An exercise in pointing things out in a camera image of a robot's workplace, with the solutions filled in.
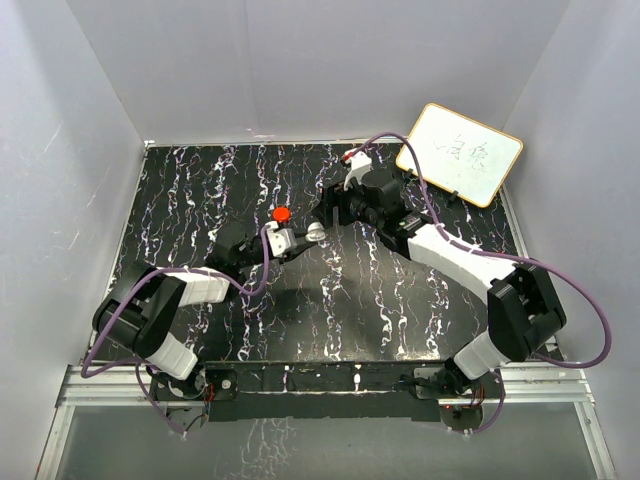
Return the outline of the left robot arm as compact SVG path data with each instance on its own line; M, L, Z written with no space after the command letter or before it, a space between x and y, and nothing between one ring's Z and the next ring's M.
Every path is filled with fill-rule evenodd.
M178 310L223 303L235 292L257 296L266 288L272 261L291 261L325 237L319 222L295 230L270 221L253 238L241 224L230 223L215 234L203 267L159 268L136 261L94 314L97 341L130 351L174 394L197 398L207 376L197 354L170 332Z

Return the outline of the white round charging case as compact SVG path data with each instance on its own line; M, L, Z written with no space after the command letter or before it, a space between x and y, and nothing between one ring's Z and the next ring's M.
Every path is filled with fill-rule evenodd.
M318 243L326 238L326 232L320 222L313 222L307 228L305 240L309 243Z

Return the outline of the orange charging case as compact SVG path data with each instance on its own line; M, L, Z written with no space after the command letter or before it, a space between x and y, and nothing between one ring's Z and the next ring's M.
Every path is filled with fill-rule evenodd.
M286 224L291 220L291 211L285 206L277 207L272 212L272 219L277 223Z

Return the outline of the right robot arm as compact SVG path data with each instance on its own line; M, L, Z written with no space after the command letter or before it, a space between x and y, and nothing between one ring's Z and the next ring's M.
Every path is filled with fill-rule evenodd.
M361 222L373 227L389 250L432 267L483 300L487 328L428 378L416 378L434 397L471 395L482 376L534 354L566 324L549 274L542 268L490 258L462 240L444 239L426 215L409 208L399 180L370 171L321 190L313 216L326 228Z

